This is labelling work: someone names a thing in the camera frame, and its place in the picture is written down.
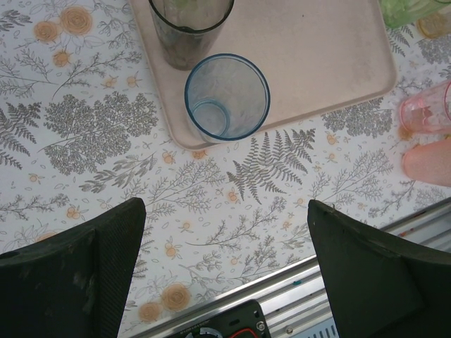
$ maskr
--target dark glass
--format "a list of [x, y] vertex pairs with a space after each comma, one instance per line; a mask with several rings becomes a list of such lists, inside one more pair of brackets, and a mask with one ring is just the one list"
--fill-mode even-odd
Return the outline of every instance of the dark glass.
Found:
[[165, 60], [193, 69], [209, 52], [234, 0], [149, 0]]

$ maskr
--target pink cup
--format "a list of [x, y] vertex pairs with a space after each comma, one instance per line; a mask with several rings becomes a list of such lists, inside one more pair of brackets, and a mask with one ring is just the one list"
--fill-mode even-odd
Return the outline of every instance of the pink cup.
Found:
[[422, 134], [451, 133], [451, 81], [404, 100], [400, 106], [401, 123], [406, 130]]

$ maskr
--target beige tray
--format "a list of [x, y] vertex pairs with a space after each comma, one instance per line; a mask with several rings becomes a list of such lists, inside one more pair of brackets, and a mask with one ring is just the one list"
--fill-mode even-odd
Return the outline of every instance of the beige tray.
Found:
[[[183, 90], [190, 72], [163, 60], [149, 0], [130, 0], [171, 136], [196, 151]], [[388, 93], [397, 71], [377, 0], [235, 0], [209, 55], [234, 53], [254, 62], [271, 90], [259, 132]]]

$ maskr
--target floral tablecloth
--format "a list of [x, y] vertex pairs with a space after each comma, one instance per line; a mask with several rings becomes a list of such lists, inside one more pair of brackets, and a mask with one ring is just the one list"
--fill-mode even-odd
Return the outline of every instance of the floral tablecloth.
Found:
[[126, 0], [3, 1], [0, 250], [132, 196], [147, 224], [120, 336], [314, 253], [307, 202], [380, 227], [451, 196], [405, 177], [402, 98], [451, 78], [451, 36], [389, 31], [399, 84], [382, 99], [189, 152], [168, 136]]

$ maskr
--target metal frame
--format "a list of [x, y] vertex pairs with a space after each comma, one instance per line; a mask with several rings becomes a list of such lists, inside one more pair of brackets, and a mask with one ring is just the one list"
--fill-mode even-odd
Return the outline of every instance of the metal frame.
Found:
[[[415, 243], [451, 252], [451, 198], [382, 229]], [[273, 338], [293, 337], [332, 317], [316, 256], [158, 321], [133, 338], [165, 338], [194, 323], [256, 299]]]

